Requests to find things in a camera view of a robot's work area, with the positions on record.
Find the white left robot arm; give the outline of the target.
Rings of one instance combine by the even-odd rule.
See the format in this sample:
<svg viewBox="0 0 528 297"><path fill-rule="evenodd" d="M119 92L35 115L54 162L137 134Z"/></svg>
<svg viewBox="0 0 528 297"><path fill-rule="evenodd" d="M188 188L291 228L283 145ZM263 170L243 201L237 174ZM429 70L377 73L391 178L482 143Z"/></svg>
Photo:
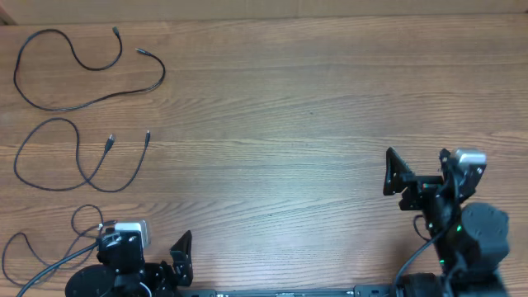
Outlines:
<svg viewBox="0 0 528 297"><path fill-rule="evenodd" d="M192 283L191 231L186 231L171 247L171 264L144 260L140 231L108 229L97 244L99 263L76 272L65 286L66 296L178 296L179 286Z"/></svg>

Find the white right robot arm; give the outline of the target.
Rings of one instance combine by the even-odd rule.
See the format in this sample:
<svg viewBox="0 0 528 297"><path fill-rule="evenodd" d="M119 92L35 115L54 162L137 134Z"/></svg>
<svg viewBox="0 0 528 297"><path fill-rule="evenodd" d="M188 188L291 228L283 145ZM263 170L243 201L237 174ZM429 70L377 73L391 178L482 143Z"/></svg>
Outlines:
<svg viewBox="0 0 528 297"><path fill-rule="evenodd" d="M470 203L487 166L476 148L442 149L440 175L418 176L388 148L383 193L424 219L428 237L401 266L390 296L506 296L498 271L510 252L507 213Z"/></svg>

